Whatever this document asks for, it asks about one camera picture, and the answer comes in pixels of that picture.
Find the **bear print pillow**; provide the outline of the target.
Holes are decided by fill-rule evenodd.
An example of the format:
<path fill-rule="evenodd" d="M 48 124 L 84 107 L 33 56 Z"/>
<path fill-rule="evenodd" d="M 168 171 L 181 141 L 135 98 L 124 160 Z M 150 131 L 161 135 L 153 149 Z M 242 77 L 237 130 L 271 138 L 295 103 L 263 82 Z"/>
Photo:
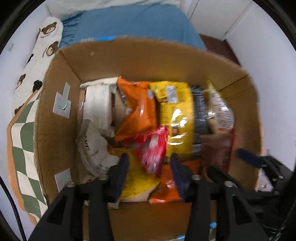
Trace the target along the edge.
<path fill-rule="evenodd" d="M 62 21 L 52 16 L 46 18 L 39 27 L 36 44 L 14 91 L 14 114 L 17 114 L 32 93 L 42 87 L 46 71 L 58 51 L 62 33 Z"/>

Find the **orange chip bag in box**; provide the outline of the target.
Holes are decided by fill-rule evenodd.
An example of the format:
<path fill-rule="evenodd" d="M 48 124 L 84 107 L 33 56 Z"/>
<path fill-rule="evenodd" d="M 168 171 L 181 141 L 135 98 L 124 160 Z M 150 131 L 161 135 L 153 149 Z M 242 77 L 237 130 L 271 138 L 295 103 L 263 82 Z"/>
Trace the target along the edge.
<path fill-rule="evenodd" d="M 124 78 L 118 78 L 117 86 L 125 95 L 131 111 L 115 134 L 116 141 L 124 142 L 126 139 L 155 130 L 158 126 L 157 109 L 149 82 L 129 82 Z"/>

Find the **orange snack bag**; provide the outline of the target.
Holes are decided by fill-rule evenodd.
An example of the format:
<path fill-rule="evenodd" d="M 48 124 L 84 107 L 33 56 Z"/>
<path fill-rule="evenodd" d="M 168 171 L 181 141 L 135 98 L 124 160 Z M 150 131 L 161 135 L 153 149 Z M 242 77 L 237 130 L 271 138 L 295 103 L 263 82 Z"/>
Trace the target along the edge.
<path fill-rule="evenodd" d="M 171 156 L 170 163 L 162 168 L 160 183 L 150 195 L 149 203 L 194 202 L 202 184 L 200 166 L 200 160 L 182 162 L 176 155 Z"/>

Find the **brown pastry snack packet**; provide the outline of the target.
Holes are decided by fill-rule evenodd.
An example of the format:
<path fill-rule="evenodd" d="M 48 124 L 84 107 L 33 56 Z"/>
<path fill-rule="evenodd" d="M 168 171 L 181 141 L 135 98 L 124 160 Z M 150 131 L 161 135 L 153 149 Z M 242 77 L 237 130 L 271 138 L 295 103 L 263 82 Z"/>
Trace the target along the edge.
<path fill-rule="evenodd" d="M 219 131 L 213 134 L 201 135 L 202 162 L 205 167 L 217 166 L 228 173 L 231 162 L 235 130 Z"/>

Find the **yellow long snack bag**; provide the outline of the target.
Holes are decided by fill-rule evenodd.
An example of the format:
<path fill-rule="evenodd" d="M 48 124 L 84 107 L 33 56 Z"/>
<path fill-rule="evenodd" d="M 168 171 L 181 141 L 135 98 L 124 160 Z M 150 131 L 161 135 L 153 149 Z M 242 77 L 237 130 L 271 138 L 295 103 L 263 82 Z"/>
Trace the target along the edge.
<path fill-rule="evenodd" d="M 166 156 L 181 160 L 193 155 L 194 102 L 187 82 L 157 81 L 149 87 L 159 103 L 159 124 L 168 127 Z"/>

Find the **pale green blanket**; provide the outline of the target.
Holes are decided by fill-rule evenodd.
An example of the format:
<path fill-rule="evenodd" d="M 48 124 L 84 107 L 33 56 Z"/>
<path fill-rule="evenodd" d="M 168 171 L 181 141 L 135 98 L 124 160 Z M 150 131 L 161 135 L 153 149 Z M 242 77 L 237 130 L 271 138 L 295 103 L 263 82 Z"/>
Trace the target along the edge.
<path fill-rule="evenodd" d="M 138 5 L 151 5 L 151 4 L 170 4 L 179 8 L 182 1 L 174 0 L 64 0 L 64 1 L 46 1 L 46 5 L 49 9 L 51 16 L 57 18 L 63 18 L 67 15 L 80 12 L 80 11 L 90 11 L 93 9 L 105 9 L 114 6 L 138 6 Z"/>

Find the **green white checkered mat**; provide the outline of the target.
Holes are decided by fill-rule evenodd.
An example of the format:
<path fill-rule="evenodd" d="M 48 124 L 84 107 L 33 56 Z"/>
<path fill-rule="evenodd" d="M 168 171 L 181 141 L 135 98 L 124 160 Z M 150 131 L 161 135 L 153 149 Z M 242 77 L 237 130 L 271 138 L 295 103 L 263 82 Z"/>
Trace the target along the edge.
<path fill-rule="evenodd" d="M 11 188 L 19 207 L 37 225 L 47 202 L 37 172 L 34 154 L 35 117 L 42 91 L 36 90 L 7 127 L 7 158 Z"/>

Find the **white door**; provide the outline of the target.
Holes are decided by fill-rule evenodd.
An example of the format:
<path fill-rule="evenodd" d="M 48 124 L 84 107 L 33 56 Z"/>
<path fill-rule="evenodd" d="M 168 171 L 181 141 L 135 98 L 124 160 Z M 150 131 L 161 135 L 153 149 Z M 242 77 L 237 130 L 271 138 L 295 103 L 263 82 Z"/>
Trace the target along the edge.
<path fill-rule="evenodd" d="M 251 3 L 248 0 L 192 1 L 187 17 L 199 34 L 224 40 Z"/>

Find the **white snack packet in box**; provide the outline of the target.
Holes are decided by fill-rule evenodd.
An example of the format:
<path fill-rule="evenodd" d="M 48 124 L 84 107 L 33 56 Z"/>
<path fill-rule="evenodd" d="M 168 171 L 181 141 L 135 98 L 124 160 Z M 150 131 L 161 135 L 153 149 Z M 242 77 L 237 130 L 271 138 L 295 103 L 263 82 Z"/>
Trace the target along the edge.
<path fill-rule="evenodd" d="M 85 90 L 83 119 L 92 121 L 100 130 L 107 131 L 111 127 L 112 98 L 116 94 L 117 80 L 118 77 L 107 77 L 80 85 Z"/>

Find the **beige snack bag in box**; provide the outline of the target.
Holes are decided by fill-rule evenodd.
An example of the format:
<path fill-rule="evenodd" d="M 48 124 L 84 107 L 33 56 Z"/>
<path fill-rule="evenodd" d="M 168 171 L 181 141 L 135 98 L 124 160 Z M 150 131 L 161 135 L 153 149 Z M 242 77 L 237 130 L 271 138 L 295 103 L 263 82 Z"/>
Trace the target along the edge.
<path fill-rule="evenodd" d="M 207 107 L 207 123 L 215 135 L 232 140 L 234 137 L 234 113 L 210 81 L 203 91 Z"/>

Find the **black white snack bag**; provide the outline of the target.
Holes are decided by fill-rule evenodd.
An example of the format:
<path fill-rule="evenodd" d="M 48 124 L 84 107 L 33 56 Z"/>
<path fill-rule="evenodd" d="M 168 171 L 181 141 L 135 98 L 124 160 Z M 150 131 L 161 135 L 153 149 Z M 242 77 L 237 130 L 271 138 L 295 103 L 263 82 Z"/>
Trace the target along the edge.
<path fill-rule="evenodd" d="M 193 131 L 193 155 L 200 156 L 202 152 L 203 142 L 200 135 L 210 134 L 208 125 L 208 111 L 204 100 L 203 89 L 200 85 L 190 86 L 193 97 L 194 110 L 194 131 Z"/>

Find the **white printed snack bag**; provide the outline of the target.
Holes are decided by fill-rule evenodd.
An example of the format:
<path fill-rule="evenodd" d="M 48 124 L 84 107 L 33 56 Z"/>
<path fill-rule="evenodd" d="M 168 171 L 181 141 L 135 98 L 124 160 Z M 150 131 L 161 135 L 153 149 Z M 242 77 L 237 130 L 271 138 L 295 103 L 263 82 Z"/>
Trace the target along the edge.
<path fill-rule="evenodd" d="M 108 152 L 107 140 L 91 120 L 82 121 L 76 143 L 85 169 L 95 177 L 106 175 L 110 167 L 119 163 L 119 157 Z"/>

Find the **red white candy bag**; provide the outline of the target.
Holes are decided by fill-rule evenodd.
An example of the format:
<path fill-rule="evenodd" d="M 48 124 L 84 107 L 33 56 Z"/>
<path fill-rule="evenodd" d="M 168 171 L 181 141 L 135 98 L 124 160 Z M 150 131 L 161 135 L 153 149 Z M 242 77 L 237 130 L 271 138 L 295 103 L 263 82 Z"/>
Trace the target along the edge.
<path fill-rule="evenodd" d="M 133 153 L 148 174 L 160 177 L 167 151 L 167 139 L 167 126 L 159 126 L 154 131 L 136 137 Z"/>

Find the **blue bed sheet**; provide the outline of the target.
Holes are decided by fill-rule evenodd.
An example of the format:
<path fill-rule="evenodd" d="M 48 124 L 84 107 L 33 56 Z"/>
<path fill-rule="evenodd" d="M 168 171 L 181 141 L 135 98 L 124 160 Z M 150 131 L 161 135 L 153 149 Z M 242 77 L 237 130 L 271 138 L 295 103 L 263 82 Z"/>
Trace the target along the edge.
<path fill-rule="evenodd" d="M 154 38 L 178 42 L 201 50 L 206 46 L 186 15 L 171 4 L 114 6 L 81 11 L 62 19 L 60 47 L 93 39 L 115 37 Z"/>

